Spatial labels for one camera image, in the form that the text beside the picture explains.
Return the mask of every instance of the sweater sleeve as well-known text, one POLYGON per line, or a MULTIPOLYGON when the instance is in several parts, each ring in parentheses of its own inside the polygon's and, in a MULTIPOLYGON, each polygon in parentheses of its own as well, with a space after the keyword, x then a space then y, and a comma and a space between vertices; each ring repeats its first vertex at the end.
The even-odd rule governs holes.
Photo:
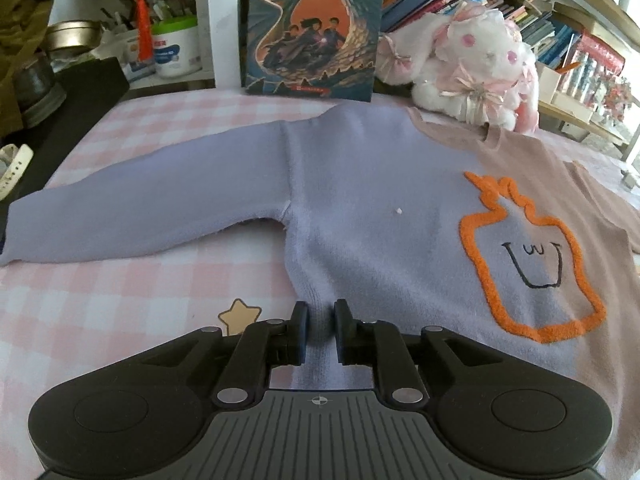
POLYGON ((152 254, 290 203, 281 122, 229 130, 108 166, 12 203, 0 265, 152 254))
POLYGON ((624 229, 629 237, 631 250, 640 253, 640 212, 625 199, 605 188, 584 168, 570 162, 566 162, 565 166, 586 199, 609 222, 624 229))

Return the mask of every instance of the gray ridged panel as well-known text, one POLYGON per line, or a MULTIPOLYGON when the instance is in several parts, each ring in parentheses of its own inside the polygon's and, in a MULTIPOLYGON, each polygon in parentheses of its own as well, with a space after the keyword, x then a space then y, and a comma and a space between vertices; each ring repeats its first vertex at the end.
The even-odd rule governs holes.
MULTIPOLYGON (((72 479, 53 474, 47 480, 72 479)), ((132 480, 504 478, 462 462, 423 416, 386 408, 373 392, 268 391, 251 409, 217 415, 173 464, 132 480), (319 396, 324 404, 312 401, 319 396)), ((602 478, 585 470, 566 480, 602 478)))

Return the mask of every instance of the crosshair marking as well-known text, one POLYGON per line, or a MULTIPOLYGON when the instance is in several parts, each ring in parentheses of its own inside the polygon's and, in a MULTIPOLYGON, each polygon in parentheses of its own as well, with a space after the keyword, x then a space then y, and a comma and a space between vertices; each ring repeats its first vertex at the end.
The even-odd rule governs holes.
POLYGON ((314 397, 313 399, 311 399, 311 402, 314 403, 316 406, 324 406, 326 403, 329 402, 329 399, 327 399, 326 397, 323 397, 322 395, 318 395, 317 397, 314 397))

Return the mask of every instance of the pink sleeve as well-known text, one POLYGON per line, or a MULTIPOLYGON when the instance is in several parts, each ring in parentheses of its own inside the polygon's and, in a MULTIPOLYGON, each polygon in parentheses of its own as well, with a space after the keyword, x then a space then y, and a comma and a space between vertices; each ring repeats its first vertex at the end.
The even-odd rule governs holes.
POLYGON ((583 195, 612 224, 624 229, 631 249, 640 253, 640 212, 621 196, 616 195, 595 180, 587 170, 566 162, 565 166, 583 195))

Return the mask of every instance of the white jar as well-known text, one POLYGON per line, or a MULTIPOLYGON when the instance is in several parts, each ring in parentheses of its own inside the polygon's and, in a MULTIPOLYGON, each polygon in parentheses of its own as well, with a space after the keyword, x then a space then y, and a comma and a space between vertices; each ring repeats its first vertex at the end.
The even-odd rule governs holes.
POLYGON ((179 16, 151 27, 156 72, 172 78, 202 69, 196 16, 179 16))

